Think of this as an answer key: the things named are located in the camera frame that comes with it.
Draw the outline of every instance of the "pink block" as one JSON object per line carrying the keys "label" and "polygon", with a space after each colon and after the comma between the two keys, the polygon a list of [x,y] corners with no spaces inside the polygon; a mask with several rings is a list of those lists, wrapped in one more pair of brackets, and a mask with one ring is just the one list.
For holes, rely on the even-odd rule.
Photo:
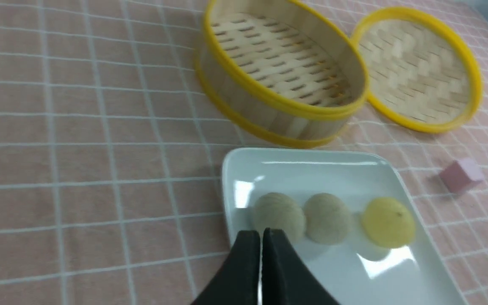
{"label": "pink block", "polygon": [[462,194],[480,184],[485,176],[474,160],[464,158],[442,170],[440,178],[451,193]]}

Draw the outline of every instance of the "steamed bun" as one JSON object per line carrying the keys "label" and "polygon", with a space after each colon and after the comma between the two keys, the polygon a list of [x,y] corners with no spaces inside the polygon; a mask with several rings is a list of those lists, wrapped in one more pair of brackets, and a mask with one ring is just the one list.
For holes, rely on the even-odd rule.
{"label": "steamed bun", "polygon": [[306,230],[306,217],[302,208],[282,193],[261,196],[252,208],[252,220],[260,234],[266,228],[282,229],[292,244],[300,241]]}
{"label": "steamed bun", "polygon": [[335,195],[313,195],[304,205],[306,235],[313,241],[335,245],[344,241],[350,228],[351,212]]}

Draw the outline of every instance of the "white grid line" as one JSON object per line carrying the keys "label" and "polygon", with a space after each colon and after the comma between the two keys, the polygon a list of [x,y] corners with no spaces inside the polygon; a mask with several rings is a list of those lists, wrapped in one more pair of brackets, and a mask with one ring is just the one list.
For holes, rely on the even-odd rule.
{"label": "white grid line", "polygon": [[[42,10],[43,0],[37,0],[37,15],[39,16],[39,28],[43,30],[45,28],[45,17],[44,12]],[[41,33],[41,50],[43,55],[48,55],[48,40],[45,33]],[[44,78],[44,106],[48,112],[52,112],[53,110],[53,103],[52,103],[52,90],[50,86],[46,84],[50,83],[50,66],[48,64],[48,59],[42,59],[42,68],[43,68],[43,78]],[[56,184],[59,182],[59,173],[58,173],[58,157],[56,156],[56,147],[54,143],[56,142],[56,131],[54,125],[54,117],[53,116],[46,116],[47,121],[47,134],[48,134],[48,141],[49,141],[49,151],[50,151],[50,170],[52,181]],[[54,220],[56,223],[56,236],[58,240],[58,258],[59,258],[59,267],[60,267],[60,289],[61,289],[61,303],[62,305],[67,305],[67,279],[64,276],[64,272],[66,271],[65,265],[65,241],[64,236],[61,228],[61,201],[60,201],[60,189],[56,186],[52,187],[52,197],[54,200]]]}
{"label": "white grid line", "polygon": [[61,224],[54,226],[40,226],[40,227],[28,227],[28,228],[10,228],[10,229],[0,229],[0,234],[10,234],[10,233],[24,233],[24,232],[39,232],[43,230],[56,230],[59,228],[76,228],[76,227],[95,227],[95,226],[106,226],[106,225],[118,225],[133,224],[135,222],[157,222],[161,220],[174,220],[176,218],[191,218],[191,217],[209,217],[209,216],[221,216],[223,212],[209,212],[209,213],[196,213],[196,214],[184,214],[179,216],[161,216],[161,217],[149,217],[149,218],[135,218],[135,219],[123,219],[123,220],[111,220],[107,222],[84,222],[76,224]]}
{"label": "white grid line", "polygon": [[92,26],[90,23],[90,18],[89,15],[87,14],[88,12],[88,7],[87,7],[87,0],[81,0],[80,4],[82,6],[82,10],[85,12],[84,13],[84,23],[86,27],[86,33],[89,36],[88,37],[88,45],[89,45],[89,55],[91,57],[92,65],[91,67],[93,68],[93,76],[94,76],[94,81],[96,85],[96,93],[97,93],[97,104],[99,106],[99,113],[101,116],[105,116],[101,118],[103,122],[103,131],[104,131],[104,136],[105,136],[105,141],[107,141],[108,145],[108,161],[110,164],[110,173],[111,173],[111,178],[112,178],[112,189],[114,192],[114,198],[116,201],[116,211],[118,214],[118,220],[120,220],[120,234],[122,235],[122,248],[124,250],[124,261],[126,265],[126,273],[128,277],[128,289],[129,289],[129,295],[130,295],[130,303],[131,305],[136,305],[137,304],[137,297],[135,293],[135,286],[134,286],[134,281],[133,281],[133,273],[131,272],[130,269],[130,254],[129,254],[129,243],[128,243],[128,234],[126,231],[125,224],[123,222],[124,219],[124,212],[122,209],[122,198],[120,196],[120,186],[116,183],[118,180],[118,170],[116,168],[116,160],[114,158],[114,148],[112,146],[112,139],[110,135],[110,126],[108,123],[108,119],[106,118],[106,108],[105,108],[105,98],[103,96],[103,91],[100,88],[101,86],[101,77],[99,74],[99,68],[97,67],[97,56],[95,52],[95,44],[93,43],[93,37],[92,35]]}
{"label": "white grid line", "polygon": [[[17,27],[4,27],[0,25],[0,29],[4,30],[18,30],[18,31],[29,31],[29,32],[41,32],[39,29],[28,29],[28,28],[17,28]],[[112,38],[112,37],[104,37],[104,36],[95,36],[95,35],[86,35],[83,33],[65,33],[65,32],[56,32],[56,31],[43,31],[44,33],[50,33],[50,34],[58,34],[58,35],[64,35],[64,36],[76,36],[76,37],[86,37],[86,38],[93,38],[93,39],[104,39],[104,40],[111,40],[111,41],[119,41],[119,42],[130,42],[128,40],[123,40],[123,39],[117,39],[117,38]],[[168,46],[168,43],[160,43],[160,42],[147,42],[147,41],[137,41],[139,44],[148,44],[151,46]],[[186,47],[186,46],[179,46],[176,45],[175,47],[178,48],[183,48],[183,49],[188,49],[188,50],[193,50],[193,48]]]}
{"label": "white grid line", "polygon": [[162,261],[152,261],[152,262],[145,262],[145,263],[137,263],[137,264],[129,264],[129,265],[120,265],[120,266],[113,266],[107,268],[96,268],[96,269],[85,269],[76,272],[64,272],[63,274],[46,274],[41,276],[30,276],[30,277],[20,277],[20,278],[12,278],[9,280],[0,280],[0,285],[7,285],[7,284],[14,284],[14,283],[23,283],[23,282],[33,282],[37,280],[49,280],[51,278],[58,278],[61,275],[65,277],[76,276],[81,274],[91,274],[91,273],[98,273],[98,272],[113,272],[116,270],[126,270],[126,269],[134,269],[146,266],[155,266],[161,264],[168,264],[168,263],[176,263],[182,262],[186,259],[200,259],[200,258],[207,258],[207,257],[216,257],[221,255],[227,255],[228,252],[212,252],[202,255],[193,255],[187,258],[178,257],[178,258],[171,258],[171,259],[164,259]]}
{"label": "white grid line", "polygon": [[[203,181],[203,180],[219,180],[219,177],[185,177],[185,178],[157,178],[157,179],[139,179],[139,180],[116,180],[117,184],[133,184],[133,183],[155,183],[155,182],[186,182],[186,181]],[[97,185],[111,185],[112,180],[109,181],[87,181],[87,182],[59,182],[59,183],[23,183],[15,185],[0,185],[0,189],[31,189],[35,187],[70,187],[70,186],[97,186]]]}
{"label": "white grid line", "polygon": [[[163,22],[163,25],[166,25],[167,20],[165,18],[164,8],[163,7],[158,7],[157,8],[157,12],[159,13],[159,17],[161,18],[161,21]],[[172,58],[174,59],[174,61],[176,63],[176,66],[178,67],[178,74],[180,76],[180,79],[182,80],[182,84],[184,85],[184,90],[186,91],[186,100],[187,100],[188,106],[190,107],[190,110],[191,110],[191,115],[193,117],[193,121],[194,121],[194,124],[195,124],[195,129],[197,130],[197,133],[199,135],[199,138],[201,139],[201,143],[205,147],[205,151],[207,153],[207,160],[208,160],[208,164],[209,164],[209,171],[211,173],[211,176],[215,176],[216,173],[215,173],[214,165],[213,165],[213,161],[212,161],[211,150],[210,150],[210,147],[208,145],[208,142],[207,142],[207,140],[205,138],[204,132],[202,130],[202,126],[200,124],[200,120],[197,119],[198,116],[197,116],[197,110],[195,108],[195,100],[192,98],[192,96],[190,94],[188,81],[186,79],[186,76],[182,72],[185,69],[182,67],[182,64],[180,63],[180,58],[178,56],[178,53],[175,50],[175,47],[174,47],[174,39],[172,38],[171,31],[169,31],[169,29],[167,27],[164,27],[164,29],[165,29],[165,33],[166,33],[166,35],[168,37],[169,44],[171,45],[170,49],[171,49]],[[221,189],[219,188],[219,184],[218,183],[216,183],[214,185],[214,188],[216,190],[216,193],[217,193],[218,197],[219,198],[223,198],[222,192],[221,192]],[[197,292],[197,287],[195,285],[195,281],[194,281],[194,278],[193,278],[193,274],[191,272],[191,266],[189,266],[189,264],[186,264],[186,269],[188,269],[188,276],[189,276],[189,282],[190,282],[190,287],[191,287],[191,294],[195,298],[195,297],[197,297],[197,293],[198,292]]]}
{"label": "white grid line", "polygon": [[[159,127],[157,126],[157,121],[154,119],[155,118],[155,112],[153,110],[150,95],[147,94],[147,91],[146,91],[146,89],[148,88],[148,85],[146,82],[146,77],[144,75],[144,71],[140,66],[141,57],[139,56],[139,53],[137,50],[137,44],[136,44],[136,41],[134,38],[133,27],[130,23],[130,20],[128,19],[128,8],[127,8],[127,5],[125,2],[120,2],[120,7],[122,8],[124,16],[126,17],[126,27],[128,29],[128,38],[131,41],[131,48],[133,50],[133,56],[135,58],[135,62],[137,63],[137,66],[138,66],[139,79],[141,81],[141,86],[143,87],[143,89],[145,89],[144,99],[147,103],[148,114],[152,118],[151,119],[152,131],[154,132],[155,136],[157,137],[157,139],[159,140],[159,143],[160,143],[161,164],[163,165],[163,169],[165,171],[165,176],[170,178],[171,172],[170,172],[169,165],[168,165],[167,158],[166,158],[165,145],[163,143],[163,137],[161,136],[161,132],[159,131]],[[171,201],[172,212],[175,216],[175,223],[176,223],[176,228],[178,230],[178,237],[180,238],[180,246],[182,247],[182,254],[184,256],[184,265],[186,266],[186,273],[188,275],[189,285],[190,285],[190,288],[193,290],[195,287],[195,281],[193,280],[193,274],[191,272],[191,266],[190,266],[190,262],[188,259],[188,250],[187,250],[187,246],[186,246],[186,240],[184,239],[184,233],[182,231],[182,224],[180,223],[180,214],[178,213],[178,206],[176,204],[176,199],[175,199],[174,189],[172,187],[172,183],[168,182],[167,187],[168,187],[168,191],[169,191],[169,199]]]}
{"label": "white grid line", "polygon": [[[177,63],[179,62],[178,61],[178,55],[176,54],[176,51],[174,50],[174,46],[172,45],[172,36],[171,36],[171,33],[169,31],[169,29],[167,28],[167,25],[166,25],[166,20],[165,20],[165,13],[163,11],[163,8],[160,8],[158,7],[157,8],[157,12],[159,13],[159,17],[161,18],[161,22],[163,23],[163,29],[165,31],[165,34],[167,35],[168,37],[168,40],[169,40],[169,44],[171,45],[171,53],[172,53],[172,57],[177,61]],[[182,70],[178,70],[178,74],[180,75],[180,79],[182,80],[183,82],[183,85],[184,85],[184,89],[186,89],[186,98],[188,100],[188,102],[190,102],[190,95],[189,95],[189,92],[188,92],[188,85],[186,83],[186,78],[184,77],[184,74],[182,73]],[[199,127],[198,126],[198,123],[197,121],[195,121],[195,128]],[[202,136],[202,131],[199,127],[199,129],[197,129],[199,135],[201,136],[201,141],[205,141],[204,137]],[[211,168],[211,172],[212,172],[212,162],[211,162],[211,157],[210,157],[210,151],[207,150],[207,158],[208,158],[208,162],[210,164],[210,168]],[[174,195],[174,189],[172,188],[172,185],[169,183],[169,197],[171,199],[171,203],[172,203],[172,206],[173,206],[173,210],[174,210],[174,213],[175,215],[178,216],[178,206],[176,205],[176,199],[175,199],[175,195]],[[180,232],[180,239],[182,241],[182,252],[184,253],[184,257],[187,257],[188,256],[188,249],[187,249],[187,246],[186,246],[186,241],[184,239],[184,233],[182,232],[182,226],[180,224],[180,220],[177,218],[176,219],[176,226],[178,228],[178,231]],[[195,286],[195,280],[193,278],[193,272],[191,271],[191,265],[189,263],[189,260],[185,260],[184,263],[186,264],[186,273],[188,274],[188,282],[189,282],[189,286],[191,288],[191,293],[192,295],[195,297],[197,295],[197,288]]]}
{"label": "white grid line", "polygon": [[[0,3],[0,6],[20,6],[20,7],[35,8],[35,9],[38,8],[38,9],[40,9],[42,11],[58,11],[58,12],[66,12],[68,14],[74,14],[74,15],[87,15],[89,18],[93,17],[93,18],[99,18],[99,19],[125,21],[125,19],[122,19],[122,18],[111,17],[111,16],[103,16],[103,15],[93,15],[93,14],[89,14],[89,13],[87,13],[85,11],[78,12],[78,11],[71,11],[71,10],[66,10],[66,9],[62,9],[62,8],[45,8],[43,6],[39,7],[39,6],[35,6],[35,5],[32,5],[32,4]],[[134,20],[134,19],[129,19],[129,20],[131,22],[143,23],[143,24],[146,24],[146,25],[159,25],[159,26],[162,26],[161,23],[146,22],[146,21],[140,21],[140,20]],[[193,30],[193,31],[198,31],[197,28],[184,27],[184,26],[181,26],[181,25],[169,25],[169,24],[167,24],[167,26],[168,27],[172,27],[172,28],[182,28],[182,29],[189,29],[189,30]]]}

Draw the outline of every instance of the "rectangular plate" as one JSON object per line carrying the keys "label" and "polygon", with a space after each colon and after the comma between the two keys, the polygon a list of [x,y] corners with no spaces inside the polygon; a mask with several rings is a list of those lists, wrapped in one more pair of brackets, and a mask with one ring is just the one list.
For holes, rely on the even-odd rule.
{"label": "rectangular plate", "polygon": [[[465,305],[399,174],[385,159],[360,152],[241,148],[225,157],[222,180],[231,245],[239,230],[252,230],[248,208],[269,192],[285,193],[301,206],[317,193],[346,203],[353,217],[343,243],[326,246],[304,238],[294,246],[341,305]],[[395,197],[413,213],[411,245],[387,250],[366,238],[358,219],[375,197]]]}

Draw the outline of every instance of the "woven bamboo lid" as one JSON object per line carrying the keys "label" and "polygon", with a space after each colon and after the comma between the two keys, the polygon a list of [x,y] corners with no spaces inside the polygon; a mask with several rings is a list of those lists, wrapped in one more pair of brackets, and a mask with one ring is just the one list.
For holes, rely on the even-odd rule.
{"label": "woven bamboo lid", "polygon": [[446,25],[410,8],[385,8],[354,33],[370,75],[369,100],[411,129],[439,133],[477,110],[481,81],[468,47]]}

